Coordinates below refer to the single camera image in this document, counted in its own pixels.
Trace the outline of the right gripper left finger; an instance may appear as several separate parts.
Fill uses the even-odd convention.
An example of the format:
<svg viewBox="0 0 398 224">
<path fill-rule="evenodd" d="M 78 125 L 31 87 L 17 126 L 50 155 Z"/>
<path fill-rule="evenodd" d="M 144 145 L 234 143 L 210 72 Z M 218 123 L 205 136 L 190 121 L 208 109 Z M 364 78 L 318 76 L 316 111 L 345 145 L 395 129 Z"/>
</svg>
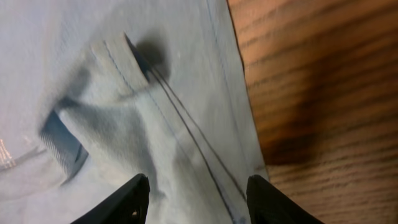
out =
<svg viewBox="0 0 398 224">
<path fill-rule="evenodd" d="M 145 224 L 150 185 L 144 174 L 137 174 L 72 224 Z"/>
</svg>

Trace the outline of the light blue printed t-shirt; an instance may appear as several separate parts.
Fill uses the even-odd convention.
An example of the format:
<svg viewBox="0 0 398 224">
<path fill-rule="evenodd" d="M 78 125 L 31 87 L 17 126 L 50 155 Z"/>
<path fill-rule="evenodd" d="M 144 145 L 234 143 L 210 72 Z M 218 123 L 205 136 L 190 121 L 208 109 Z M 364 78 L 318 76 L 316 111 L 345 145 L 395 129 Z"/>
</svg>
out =
<svg viewBox="0 0 398 224">
<path fill-rule="evenodd" d="M 148 223 L 249 223 L 228 3 L 2 1 L 1 222 L 71 223 L 137 174 Z"/>
</svg>

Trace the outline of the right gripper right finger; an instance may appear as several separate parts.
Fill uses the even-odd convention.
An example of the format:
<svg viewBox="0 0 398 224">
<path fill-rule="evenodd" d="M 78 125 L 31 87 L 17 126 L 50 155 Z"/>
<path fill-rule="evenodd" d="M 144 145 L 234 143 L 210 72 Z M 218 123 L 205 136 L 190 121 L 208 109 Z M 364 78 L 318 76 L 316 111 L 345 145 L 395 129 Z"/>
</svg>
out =
<svg viewBox="0 0 398 224">
<path fill-rule="evenodd" d="M 252 224 L 322 224 L 260 175 L 247 183 L 247 205 Z"/>
</svg>

